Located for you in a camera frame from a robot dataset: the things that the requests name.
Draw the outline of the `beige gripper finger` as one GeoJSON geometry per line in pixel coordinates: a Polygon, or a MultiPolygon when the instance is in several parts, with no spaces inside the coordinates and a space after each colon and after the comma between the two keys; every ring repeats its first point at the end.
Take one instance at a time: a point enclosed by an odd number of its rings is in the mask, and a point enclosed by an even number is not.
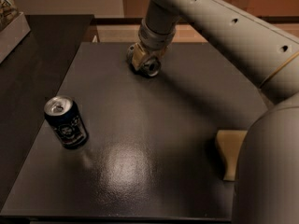
{"type": "Polygon", "coordinates": [[[137,42],[133,45],[133,56],[131,64],[136,71],[145,70],[152,71],[153,70],[153,55],[149,53],[141,43],[137,42]]]}
{"type": "Polygon", "coordinates": [[[164,47],[163,49],[159,50],[156,54],[157,59],[161,60],[163,56],[166,54],[166,52],[167,52],[167,47],[164,47]]]}

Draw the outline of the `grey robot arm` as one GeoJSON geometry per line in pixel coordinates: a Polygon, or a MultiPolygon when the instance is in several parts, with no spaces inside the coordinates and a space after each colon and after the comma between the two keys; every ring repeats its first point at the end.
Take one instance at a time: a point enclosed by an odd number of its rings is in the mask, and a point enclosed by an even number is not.
{"type": "Polygon", "coordinates": [[[222,0],[150,0],[128,61],[147,77],[185,20],[274,107],[239,152],[232,224],[299,224],[299,40],[222,0]]]}

